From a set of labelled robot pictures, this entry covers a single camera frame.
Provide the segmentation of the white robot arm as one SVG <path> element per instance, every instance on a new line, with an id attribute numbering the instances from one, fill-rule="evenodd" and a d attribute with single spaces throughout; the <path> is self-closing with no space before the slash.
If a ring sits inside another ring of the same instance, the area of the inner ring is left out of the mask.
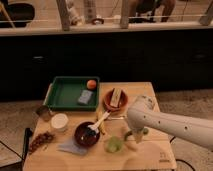
<path id="1" fill-rule="evenodd" d="M 213 151 L 213 120 L 157 112 L 155 102 L 138 96 L 127 109 L 126 122 L 134 137 L 150 127 Z"/>

